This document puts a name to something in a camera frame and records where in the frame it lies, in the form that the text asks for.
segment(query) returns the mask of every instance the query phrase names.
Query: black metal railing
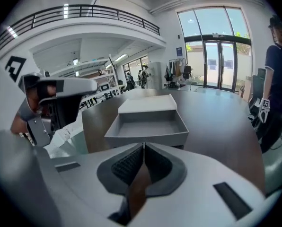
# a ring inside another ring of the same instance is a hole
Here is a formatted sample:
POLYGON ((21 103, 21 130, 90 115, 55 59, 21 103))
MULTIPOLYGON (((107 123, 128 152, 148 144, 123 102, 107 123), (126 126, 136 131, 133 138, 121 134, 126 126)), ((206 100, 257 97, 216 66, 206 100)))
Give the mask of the black metal railing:
POLYGON ((33 28, 54 21, 77 17, 100 17, 120 20, 137 25, 160 35, 158 26, 134 14, 104 6, 75 4, 45 9, 26 16, 16 23, 10 25, 10 27, 0 34, 0 50, 9 42, 14 40, 16 36, 20 36, 33 28))

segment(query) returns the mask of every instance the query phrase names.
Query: tree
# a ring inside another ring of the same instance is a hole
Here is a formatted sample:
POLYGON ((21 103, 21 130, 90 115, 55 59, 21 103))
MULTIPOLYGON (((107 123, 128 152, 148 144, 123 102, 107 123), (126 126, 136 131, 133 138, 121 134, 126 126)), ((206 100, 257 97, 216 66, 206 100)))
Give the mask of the tree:
MULTIPOLYGON (((236 32, 235 36, 242 37, 240 32, 236 32)), ((249 39, 249 35, 245 34, 244 38, 249 39)), ((237 52, 241 54, 249 55, 250 45, 237 43, 237 52)))
POLYGON ((189 44, 186 44, 186 51, 187 51, 187 52, 193 51, 193 49, 190 47, 189 44))

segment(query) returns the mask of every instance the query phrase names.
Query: black shirt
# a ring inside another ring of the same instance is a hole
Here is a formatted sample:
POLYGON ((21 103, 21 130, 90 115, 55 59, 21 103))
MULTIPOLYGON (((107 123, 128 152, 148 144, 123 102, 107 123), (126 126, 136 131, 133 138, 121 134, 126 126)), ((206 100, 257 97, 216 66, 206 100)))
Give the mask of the black shirt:
POLYGON ((275 43, 269 46, 266 53, 265 67, 273 70, 270 88, 270 108, 282 113, 282 46, 275 43))

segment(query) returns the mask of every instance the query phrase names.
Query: desk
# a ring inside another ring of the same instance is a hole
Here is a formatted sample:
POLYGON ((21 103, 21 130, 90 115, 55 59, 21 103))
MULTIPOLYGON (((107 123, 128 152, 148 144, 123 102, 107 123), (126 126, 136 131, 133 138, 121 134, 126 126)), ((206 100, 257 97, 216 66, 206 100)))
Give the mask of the desk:
POLYGON ((134 89, 82 112, 89 153, 109 149, 104 135, 128 98, 171 94, 189 129, 184 150, 212 157, 252 182, 264 193, 262 152, 238 95, 223 97, 187 91, 134 89))

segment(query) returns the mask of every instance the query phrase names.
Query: person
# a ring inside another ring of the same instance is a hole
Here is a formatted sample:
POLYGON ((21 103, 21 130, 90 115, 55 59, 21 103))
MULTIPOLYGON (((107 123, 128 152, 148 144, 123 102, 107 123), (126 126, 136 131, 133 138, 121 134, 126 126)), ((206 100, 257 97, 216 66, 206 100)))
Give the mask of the person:
POLYGON ((277 16, 273 16, 269 27, 278 42, 267 49, 263 98, 259 115, 253 122, 263 153, 268 151, 282 133, 282 23, 277 16))
POLYGON ((141 88, 145 88, 145 80, 146 80, 146 74, 144 71, 139 70, 139 74, 138 74, 138 78, 139 78, 139 82, 141 82, 141 88))
POLYGON ((135 82, 133 80, 132 75, 128 72, 127 73, 127 85, 126 85, 126 91, 132 90, 135 88, 134 86, 135 82))
POLYGON ((148 89, 149 88, 149 83, 150 83, 150 76, 151 76, 151 73, 149 72, 149 67, 148 66, 144 66, 145 70, 144 70, 144 73, 145 73, 145 88, 148 89))
POLYGON ((139 70, 138 72, 138 84, 139 86, 142 85, 142 70, 139 70))

